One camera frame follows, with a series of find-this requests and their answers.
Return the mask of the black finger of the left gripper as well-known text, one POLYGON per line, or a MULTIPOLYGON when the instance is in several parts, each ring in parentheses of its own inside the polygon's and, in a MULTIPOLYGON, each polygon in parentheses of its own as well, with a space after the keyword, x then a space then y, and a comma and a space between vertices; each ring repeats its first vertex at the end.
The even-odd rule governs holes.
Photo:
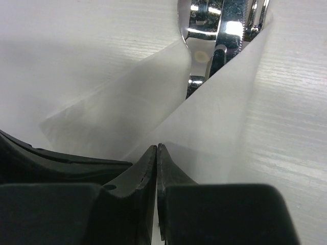
POLYGON ((126 161, 69 155, 34 148, 1 131, 1 184, 105 184, 132 166, 126 161))

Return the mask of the dark handled steak knife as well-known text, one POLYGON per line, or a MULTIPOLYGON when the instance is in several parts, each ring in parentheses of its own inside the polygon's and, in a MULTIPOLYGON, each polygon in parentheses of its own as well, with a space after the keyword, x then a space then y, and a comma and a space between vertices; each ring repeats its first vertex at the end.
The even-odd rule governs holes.
POLYGON ((213 76, 241 50, 245 36, 248 1, 223 2, 214 55, 209 76, 213 76))

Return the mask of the green handled spoon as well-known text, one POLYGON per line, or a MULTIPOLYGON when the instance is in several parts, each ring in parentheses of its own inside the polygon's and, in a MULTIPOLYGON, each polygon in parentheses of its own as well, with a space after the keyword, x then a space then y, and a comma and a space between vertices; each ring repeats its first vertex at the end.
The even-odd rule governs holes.
POLYGON ((178 26, 191 54, 187 98, 208 79, 222 7, 222 0, 178 1, 178 26))

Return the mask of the green handled fork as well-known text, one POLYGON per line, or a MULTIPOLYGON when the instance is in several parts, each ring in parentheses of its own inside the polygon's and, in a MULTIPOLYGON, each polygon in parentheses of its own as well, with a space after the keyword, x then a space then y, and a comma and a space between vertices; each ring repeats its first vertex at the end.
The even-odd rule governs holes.
POLYGON ((270 0, 249 1, 244 40, 251 42, 264 28, 270 0))

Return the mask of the white paper napkin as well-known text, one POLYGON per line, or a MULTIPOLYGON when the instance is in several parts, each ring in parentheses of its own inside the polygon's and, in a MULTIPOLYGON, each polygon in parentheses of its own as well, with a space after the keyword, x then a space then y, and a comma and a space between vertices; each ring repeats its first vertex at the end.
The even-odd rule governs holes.
POLYGON ((248 169, 242 134, 272 11, 259 36, 190 98, 190 54, 176 15, 168 22, 155 39, 167 38, 170 45, 52 114, 40 124, 42 133, 61 153, 130 162, 164 144, 200 184, 267 183, 248 169))

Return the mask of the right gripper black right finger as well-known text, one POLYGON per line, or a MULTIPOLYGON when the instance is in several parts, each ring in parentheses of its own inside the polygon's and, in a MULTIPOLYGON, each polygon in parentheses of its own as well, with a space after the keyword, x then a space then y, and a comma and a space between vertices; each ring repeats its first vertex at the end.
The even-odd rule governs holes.
POLYGON ((275 187, 198 184, 163 144, 156 166, 158 224, 165 244, 300 244, 275 187))

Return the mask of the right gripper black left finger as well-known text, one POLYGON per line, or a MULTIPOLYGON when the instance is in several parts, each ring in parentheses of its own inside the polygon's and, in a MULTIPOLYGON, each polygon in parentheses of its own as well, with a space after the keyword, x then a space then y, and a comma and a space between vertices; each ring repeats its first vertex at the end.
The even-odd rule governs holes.
POLYGON ((1 244, 150 244, 156 146, 112 181, 4 184, 1 244))

